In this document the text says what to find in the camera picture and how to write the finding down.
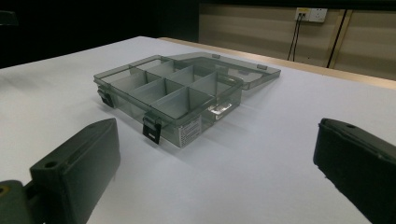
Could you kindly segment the white table mat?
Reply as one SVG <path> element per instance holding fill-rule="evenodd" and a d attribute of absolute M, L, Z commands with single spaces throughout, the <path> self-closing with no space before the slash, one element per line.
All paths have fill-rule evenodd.
<path fill-rule="evenodd" d="M 70 136 L 113 118 L 121 164 L 89 224 L 368 224 L 313 163 L 318 125 L 339 119 L 396 146 L 396 90 L 227 54 L 280 77 L 183 148 L 152 143 L 97 94 L 98 73 L 197 49 L 139 36 L 0 69 L 0 181 L 28 182 Z"/>

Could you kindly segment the transparent grey compartment box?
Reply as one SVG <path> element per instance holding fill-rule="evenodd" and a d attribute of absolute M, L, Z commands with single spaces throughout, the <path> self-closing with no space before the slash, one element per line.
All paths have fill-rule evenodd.
<path fill-rule="evenodd" d="M 154 143 L 184 147 L 235 108 L 242 92 L 266 84 L 279 69 L 194 52 L 154 55 L 93 77 L 102 101 L 143 124 Z"/>

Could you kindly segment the white wall socket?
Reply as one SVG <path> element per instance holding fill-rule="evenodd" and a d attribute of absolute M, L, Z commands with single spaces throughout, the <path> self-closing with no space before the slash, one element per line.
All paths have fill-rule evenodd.
<path fill-rule="evenodd" d="M 323 23 L 325 21 L 327 12 L 327 8 L 297 7 L 295 20 Z"/>

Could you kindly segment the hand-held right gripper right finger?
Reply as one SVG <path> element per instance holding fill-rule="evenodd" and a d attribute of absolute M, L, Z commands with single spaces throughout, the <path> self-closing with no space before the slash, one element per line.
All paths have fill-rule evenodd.
<path fill-rule="evenodd" d="M 319 126 L 313 163 L 373 224 L 396 224 L 396 146 L 335 119 Z"/>

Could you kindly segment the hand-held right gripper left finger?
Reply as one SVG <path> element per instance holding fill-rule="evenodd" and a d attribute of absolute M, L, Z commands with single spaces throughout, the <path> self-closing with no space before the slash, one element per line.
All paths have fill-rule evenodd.
<path fill-rule="evenodd" d="M 120 166 L 117 122 L 104 119 L 73 135 L 30 168 L 46 224 L 86 224 Z"/>

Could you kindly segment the wooden table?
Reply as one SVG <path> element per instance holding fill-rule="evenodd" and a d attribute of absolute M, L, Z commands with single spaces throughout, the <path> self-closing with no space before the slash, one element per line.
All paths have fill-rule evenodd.
<path fill-rule="evenodd" d="M 365 75 L 361 75 L 361 74 L 355 74 L 355 73 L 350 73 L 350 72 L 345 72 L 345 71 L 340 71 L 340 70 L 334 70 L 334 69 L 330 69 L 330 68 L 324 68 L 324 67 L 305 64 L 305 63 L 291 62 L 291 61 L 281 60 L 281 59 L 272 58 L 272 57 L 268 57 L 268 56 L 262 56 L 262 55 L 258 55 L 258 54 L 248 53 L 248 52 L 244 52 L 244 51 L 214 47 L 214 46 L 209 46 L 209 45 L 205 45 L 205 44 L 193 43 L 193 42 L 189 42 L 189 41 L 185 41 L 185 40 L 174 39 L 174 38 L 170 38 L 170 37 L 161 37 L 161 40 L 176 43 L 176 44 L 181 44 L 184 46 L 195 47 L 198 49 L 212 50 L 215 52 L 238 56 L 238 57 L 242 57 L 244 59 L 255 60 L 255 61 L 259 61 L 259 62 L 263 62 L 263 63 L 270 63 L 270 64 L 275 64 L 275 65 L 280 65 L 280 66 L 286 66 L 288 68 L 302 70 L 305 72 L 315 73 L 315 74 L 319 74 L 319 75 L 323 75 L 323 76 L 327 76 L 327 77 L 337 77 L 337 78 L 341 78 L 344 80 L 350 80 L 350 81 L 355 81 L 355 82 L 359 82 L 359 83 L 374 85 L 374 86 L 381 87 L 381 88 L 396 90 L 396 81 L 391 80 L 391 79 L 385 79 L 385 78 L 380 78 L 380 77 L 369 77 L 369 76 L 365 76 Z"/>

